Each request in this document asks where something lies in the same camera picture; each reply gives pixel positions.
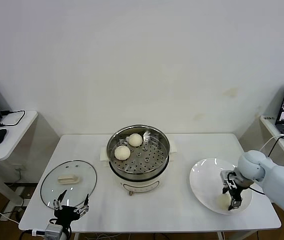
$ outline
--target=wooden floor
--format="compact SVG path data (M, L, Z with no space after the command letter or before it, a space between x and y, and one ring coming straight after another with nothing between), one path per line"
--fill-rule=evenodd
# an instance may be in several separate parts
M30 198L32 193L34 192L34 187L27 187L23 192L24 198ZM0 194L0 210L5 206L8 202L7 198ZM284 211L282 211L278 206L274 205L274 208L282 222L282 227L275 230L263 230L254 233L249 236L247 240L284 240ZM16 213L13 213L12 219L16 220ZM0 221L0 240L18 240L20 237L21 231L18 229L16 223L11 221ZM233 232L225 232L225 238L228 239ZM83 233L80 235L80 240L95 240L95 233ZM23 236L23 240L42 240L41 237L32 237L28 234ZM116 237L117 240L128 240L128 234L121 234ZM153 234L153 233L135 233L130 235L130 240L216 240L216 233L165 233L165 235L161 233Z

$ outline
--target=white side table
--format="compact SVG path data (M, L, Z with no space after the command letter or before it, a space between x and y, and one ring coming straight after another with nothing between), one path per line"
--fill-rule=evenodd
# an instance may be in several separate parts
M4 116L2 119L2 123L9 125L14 124L20 119L22 114L22 112L19 112ZM28 110L26 111L25 116L19 122L18 125L0 127L0 129L7 129L7 134L4 138L4 141L0 144L0 161L7 159L11 155L19 141L22 139L26 131L36 119L37 115L38 114L36 111ZM23 192L23 190L24 187L18 187L14 192L6 184L4 184L0 177L0 193L10 200L9 204L5 209L5 212L11 212L13 211L15 206L22 205L23 199L20 197L20 194ZM26 199L24 202L24 206L27 206L28 202L29 199ZM7 219L4 217L2 217L1 220L7 221Z
M275 127L275 120L276 118L273 116L266 116L266 115L261 115L260 121L263 123L263 125L266 127L266 129L270 132L270 134L273 136L277 136L281 134L279 130ZM282 148L284 151L284 139L279 139L278 145Z

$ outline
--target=white wall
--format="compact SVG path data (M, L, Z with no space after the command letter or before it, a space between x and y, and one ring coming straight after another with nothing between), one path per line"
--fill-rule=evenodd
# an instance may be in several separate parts
M240 137L283 86L283 0L0 1L0 104L37 110L48 142L136 123Z

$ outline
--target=white plate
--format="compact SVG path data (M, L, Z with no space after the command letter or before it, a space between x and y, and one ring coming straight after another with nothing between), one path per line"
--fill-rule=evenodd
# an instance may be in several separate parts
M193 193L204 206L216 213L236 214L245 210L252 201L252 191L246 189L241 193L243 200L239 208L228 211L217 204L216 198L222 194L223 189L220 172L222 170L233 170L234 167L234 165L224 160L208 158L197 162L191 169L190 185Z

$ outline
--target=wall stain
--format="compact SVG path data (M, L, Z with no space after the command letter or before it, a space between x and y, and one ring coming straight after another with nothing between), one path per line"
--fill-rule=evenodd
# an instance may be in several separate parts
M201 119L203 119L205 117L204 113L197 113L195 114L195 116L193 117L194 121L200 121Z
M235 98L238 94L238 87L232 87L228 90L226 90L223 95L229 98Z

